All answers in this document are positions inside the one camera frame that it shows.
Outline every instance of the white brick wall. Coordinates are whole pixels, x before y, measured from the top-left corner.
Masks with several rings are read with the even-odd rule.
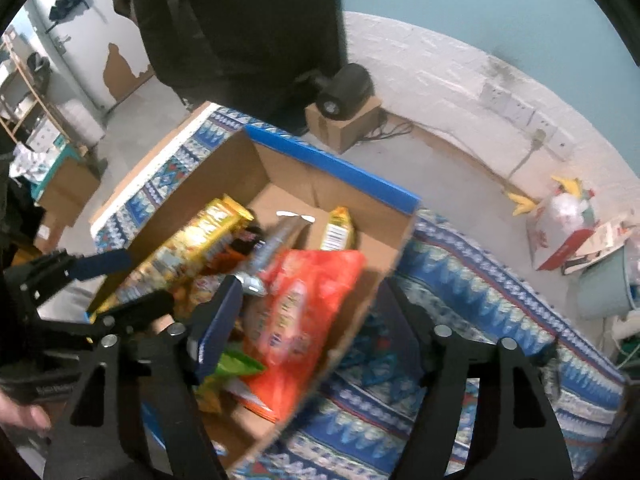
[[[546,148],[535,152],[515,173],[515,185],[542,198],[552,188],[550,175],[577,176],[595,190],[603,218],[630,207],[640,211],[640,180],[615,148],[575,109],[516,67],[449,36],[397,20],[345,12],[344,21],[349,59],[367,67],[389,111],[430,127],[507,176],[530,144],[520,130],[478,100],[484,82],[494,80],[577,140],[567,162]]]

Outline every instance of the trash can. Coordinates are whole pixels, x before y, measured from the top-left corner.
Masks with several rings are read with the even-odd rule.
[[[578,280],[578,314],[581,318],[623,316],[634,308],[625,253],[626,244],[582,273]]]

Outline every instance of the power outlet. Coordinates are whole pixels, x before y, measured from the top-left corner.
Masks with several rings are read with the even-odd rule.
[[[503,114],[510,99],[511,92],[491,81],[486,81],[480,92],[480,102],[500,115]]]
[[[538,130],[542,130],[545,133],[546,142],[546,140],[549,140],[554,136],[555,132],[558,130],[558,127],[540,110],[536,110],[535,112],[533,112],[529,124],[524,127],[524,131],[533,138],[536,131]]]
[[[505,119],[510,120],[514,126],[523,130],[533,115],[533,106],[526,104],[516,96],[511,96],[502,113]]]
[[[569,160],[574,154],[576,140],[562,128],[558,128],[554,136],[546,138],[546,147],[561,160]]]

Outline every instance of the black curtain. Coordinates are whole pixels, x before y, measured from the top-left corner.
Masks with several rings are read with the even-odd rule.
[[[338,0],[113,0],[140,28],[158,79],[191,102],[210,100],[263,120],[332,76],[344,55]],[[302,97],[308,103],[313,96]]]

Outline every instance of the black cylindrical speaker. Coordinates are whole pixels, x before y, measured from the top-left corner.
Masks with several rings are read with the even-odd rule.
[[[373,81],[362,65],[349,63],[331,79],[316,99],[320,113],[334,121],[347,121],[373,95]]]

